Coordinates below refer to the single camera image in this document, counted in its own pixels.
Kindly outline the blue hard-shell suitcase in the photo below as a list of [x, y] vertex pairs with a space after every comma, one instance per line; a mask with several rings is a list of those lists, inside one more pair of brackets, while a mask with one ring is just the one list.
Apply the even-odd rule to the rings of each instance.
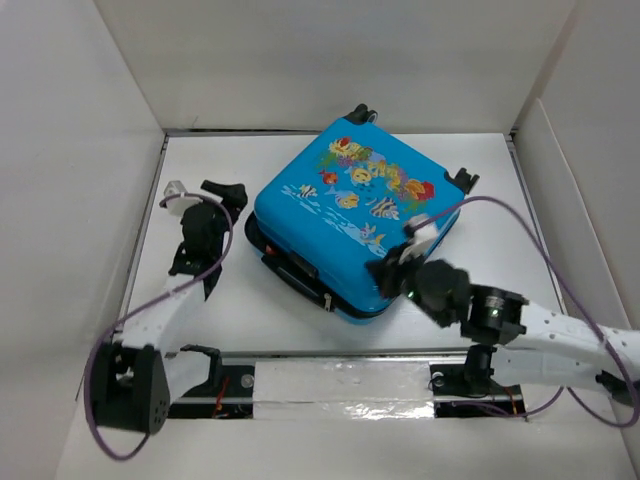
[[262, 263], [311, 303], [355, 324], [383, 314], [365, 264], [405, 240], [414, 216], [445, 236], [479, 177], [456, 174], [376, 126], [365, 104], [334, 121], [257, 195], [245, 235]]

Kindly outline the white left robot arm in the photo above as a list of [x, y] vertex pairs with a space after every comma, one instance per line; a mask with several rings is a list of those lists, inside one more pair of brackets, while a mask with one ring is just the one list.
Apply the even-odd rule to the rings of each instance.
[[242, 184], [205, 180], [201, 189], [165, 188], [160, 206], [179, 217], [182, 240], [162, 293], [120, 320], [92, 356], [85, 404], [95, 426], [153, 435], [186, 393], [222, 387], [219, 351], [179, 336], [216, 287], [248, 197]]

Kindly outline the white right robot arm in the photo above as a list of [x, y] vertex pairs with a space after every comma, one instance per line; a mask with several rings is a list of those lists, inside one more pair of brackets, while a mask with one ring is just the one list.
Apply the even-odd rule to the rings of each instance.
[[639, 402], [639, 333], [548, 310], [524, 296], [471, 282], [444, 260], [388, 253], [367, 272], [387, 299], [404, 296], [442, 329], [471, 342], [462, 381], [484, 393], [498, 380], [580, 388]]

